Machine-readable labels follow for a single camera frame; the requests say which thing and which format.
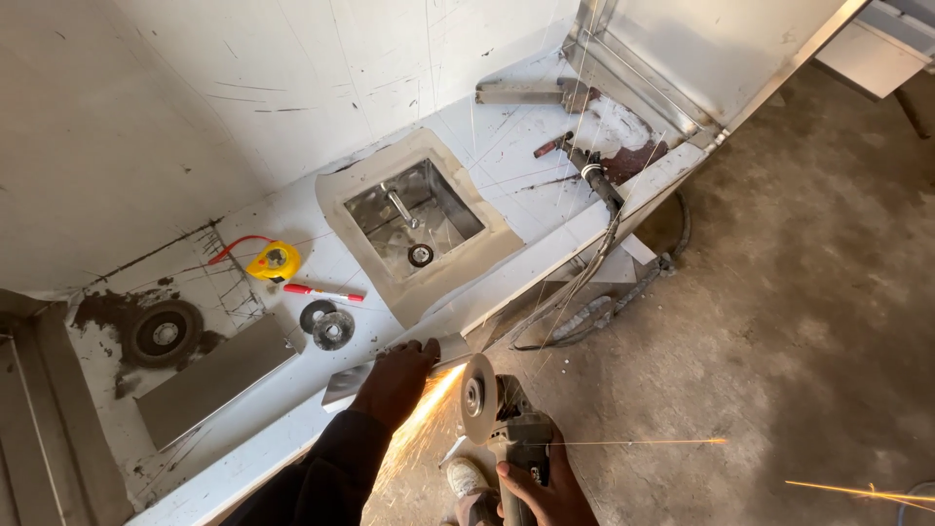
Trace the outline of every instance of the red handle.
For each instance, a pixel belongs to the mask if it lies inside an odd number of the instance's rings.
[[[295,292],[296,294],[311,294],[313,290],[310,286],[288,284],[282,287],[286,292]]]

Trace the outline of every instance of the black sleeve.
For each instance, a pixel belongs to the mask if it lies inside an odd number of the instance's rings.
[[[376,418],[342,411],[301,463],[283,468],[222,526],[357,526],[392,433]]]

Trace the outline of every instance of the grinder handle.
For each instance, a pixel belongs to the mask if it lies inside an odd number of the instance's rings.
[[[513,444],[498,447],[494,453],[497,463],[509,462],[531,474],[542,486],[548,486],[549,457],[545,448]],[[500,484],[500,502],[503,503],[503,526],[537,526],[536,516],[529,506],[503,484]]]

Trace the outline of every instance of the faucet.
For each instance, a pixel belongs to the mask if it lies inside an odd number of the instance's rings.
[[[396,210],[399,212],[399,215],[401,215],[403,217],[403,221],[406,222],[406,226],[408,226],[412,230],[415,230],[416,228],[418,228],[419,220],[412,217],[412,214],[409,213],[408,210],[406,210],[406,205],[403,204],[403,200],[400,199],[399,196],[396,194],[396,188],[392,186],[391,184],[387,184],[386,182],[383,182],[383,183],[380,183],[380,189],[386,195],[386,198],[389,199],[393,203],[393,206],[396,207]]]

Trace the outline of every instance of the sink basin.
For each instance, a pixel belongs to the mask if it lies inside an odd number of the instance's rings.
[[[393,188],[418,226],[408,224],[402,213],[385,195],[382,187]],[[379,186],[371,187],[344,203],[354,222],[380,255],[383,264],[402,281],[427,268],[456,246],[483,230],[483,223],[441,176],[431,159],[423,159]],[[410,250],[426,245],[425,256],[410,262]]]
[[[420,128],[315,180],[325,220],[400,325],[523,246],[468,170]]]

